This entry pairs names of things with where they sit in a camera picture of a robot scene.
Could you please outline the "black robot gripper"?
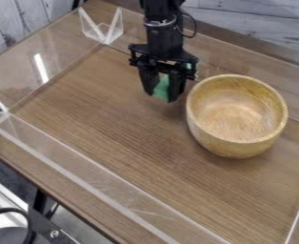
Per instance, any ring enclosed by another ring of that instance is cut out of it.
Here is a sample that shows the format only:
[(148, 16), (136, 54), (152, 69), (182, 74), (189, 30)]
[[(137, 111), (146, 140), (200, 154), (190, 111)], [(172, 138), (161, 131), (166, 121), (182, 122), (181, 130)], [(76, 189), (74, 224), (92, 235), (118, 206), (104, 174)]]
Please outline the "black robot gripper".
[(182, 47), (182, 24), (178, 18), (168, 21), (144, 19), (146, 43), (130, 44), (129, 65), (138, 69), (144, 91), (153, 94), (160, 82), (158, 74), (169, 75), (168, 102), (184, 93), (186, 79), (193, 80), (198, 58)]

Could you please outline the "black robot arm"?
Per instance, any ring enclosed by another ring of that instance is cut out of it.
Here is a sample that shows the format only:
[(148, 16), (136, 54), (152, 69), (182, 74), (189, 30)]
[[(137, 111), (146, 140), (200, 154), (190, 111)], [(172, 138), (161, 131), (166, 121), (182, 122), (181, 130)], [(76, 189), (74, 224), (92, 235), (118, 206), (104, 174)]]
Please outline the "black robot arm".
[(196, 78), (198, 58), (182, 47), (184, 39), (193, 38), (184, 33), (182, 16), (194, 18), (181, 9), (185, 0), (140, 0), (144, 9), (145, 44), (129, 44), (129, 65), (140, 73), (145, 93), (176, 102), (184, 93), (185, 83)]

